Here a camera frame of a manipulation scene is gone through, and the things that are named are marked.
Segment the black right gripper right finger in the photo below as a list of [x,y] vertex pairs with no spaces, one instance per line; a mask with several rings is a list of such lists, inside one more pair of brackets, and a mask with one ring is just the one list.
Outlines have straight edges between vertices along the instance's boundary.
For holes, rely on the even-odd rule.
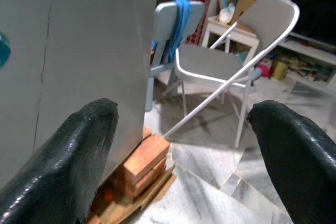
[[274,100],[254,104],[247,118],[293,223],[335,223],[335,142]]

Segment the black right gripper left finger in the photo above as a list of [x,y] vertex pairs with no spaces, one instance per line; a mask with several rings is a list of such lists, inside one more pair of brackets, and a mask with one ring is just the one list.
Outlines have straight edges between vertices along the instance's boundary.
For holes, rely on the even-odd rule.
[[71,114],[1,189],[1,223],[85,223],[118,118],[106,98]]

